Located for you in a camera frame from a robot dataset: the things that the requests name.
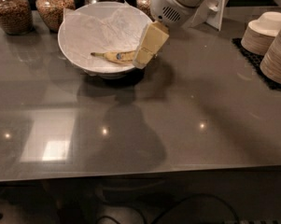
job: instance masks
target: white stand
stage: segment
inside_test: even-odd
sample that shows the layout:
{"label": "white stand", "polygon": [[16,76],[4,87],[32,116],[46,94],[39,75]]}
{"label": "white stand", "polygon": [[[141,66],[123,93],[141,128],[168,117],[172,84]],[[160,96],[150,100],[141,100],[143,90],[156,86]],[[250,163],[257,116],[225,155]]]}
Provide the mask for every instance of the white stand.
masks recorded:
{"label": "white stand", "polygon": [[195,14],[183,27],[194,27],[206,22],[220,31],[224,8],[228,1],[229,0],[204,0],[197,8]]}

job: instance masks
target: countertop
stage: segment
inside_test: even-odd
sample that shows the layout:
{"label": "countertop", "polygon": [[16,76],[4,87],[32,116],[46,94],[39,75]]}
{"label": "countertop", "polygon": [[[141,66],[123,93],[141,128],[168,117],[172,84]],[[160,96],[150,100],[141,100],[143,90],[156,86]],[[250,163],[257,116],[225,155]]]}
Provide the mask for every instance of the countertop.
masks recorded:
{"label": "countertop", "polygon": [[0,29],[0,181],[281,165],[281,91],[232,44],[234,11],[119,80],[75,68],[36,12],[27,35]]}

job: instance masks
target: shiny table surface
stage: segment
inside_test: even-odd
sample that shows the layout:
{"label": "shiny table surface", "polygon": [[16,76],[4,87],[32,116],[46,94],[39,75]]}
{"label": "shiny table surface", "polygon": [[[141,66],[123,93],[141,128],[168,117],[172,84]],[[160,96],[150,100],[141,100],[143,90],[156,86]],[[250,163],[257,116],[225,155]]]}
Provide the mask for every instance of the shiny table surface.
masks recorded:
{"label": "shiny table surface", "polygon": [[173,31],[121,80],[78,70],[34,24],[0,30],[0,181],[281,165],[281,91],[231,42],[245,21]]}

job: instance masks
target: stack of bowls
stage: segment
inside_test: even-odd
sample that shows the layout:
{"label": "stack of bowls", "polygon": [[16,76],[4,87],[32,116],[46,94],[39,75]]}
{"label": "stack of bowls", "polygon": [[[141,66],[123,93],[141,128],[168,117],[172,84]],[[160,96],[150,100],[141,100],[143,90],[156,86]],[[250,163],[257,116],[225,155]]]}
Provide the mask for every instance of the stack of bowls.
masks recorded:
{"label": "stack of bowls", "polygon": [[266,77],[281,84],[281,30],[265,54],[260,70]]}
{"label": "stack of bowls", "polygon": [[281,13],[265,12],[251,21],[242,39],[242,46],[248,51],[264,56],[281,29]]}

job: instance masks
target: banana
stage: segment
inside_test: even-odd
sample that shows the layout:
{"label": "banana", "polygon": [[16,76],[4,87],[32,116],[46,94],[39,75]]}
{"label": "banana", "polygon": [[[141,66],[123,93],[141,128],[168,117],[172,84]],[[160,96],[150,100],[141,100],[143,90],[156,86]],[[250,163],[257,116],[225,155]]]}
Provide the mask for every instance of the banana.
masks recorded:
{"label": "banana", "polygon": [[106,53],[93,52],[91,56],[102,57],[112,63],[132,63],[135,51],[110,51]]}

